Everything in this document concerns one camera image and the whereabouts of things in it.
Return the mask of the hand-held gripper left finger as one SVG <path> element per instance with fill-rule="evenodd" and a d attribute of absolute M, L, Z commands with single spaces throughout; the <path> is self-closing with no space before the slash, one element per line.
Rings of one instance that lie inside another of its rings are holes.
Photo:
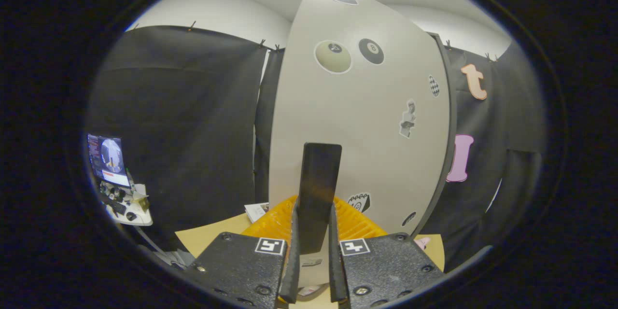
<path fill-rule="evenodd" d="M 296 201 L 292 196 L 280 202 L 240 234 L 218 234 L 187 267 L 187 277 L 240 306 L 295 303 L 300 272 Z"/>

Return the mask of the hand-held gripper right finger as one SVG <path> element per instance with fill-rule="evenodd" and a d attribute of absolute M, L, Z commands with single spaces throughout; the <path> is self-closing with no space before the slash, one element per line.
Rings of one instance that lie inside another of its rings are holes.
<path fill-rule="evenodd" d="M 330 296 L 339 307 L 379 307 L 444 277 L 413 237 L 387 234 L 338 197 L 329 228 Z"/>

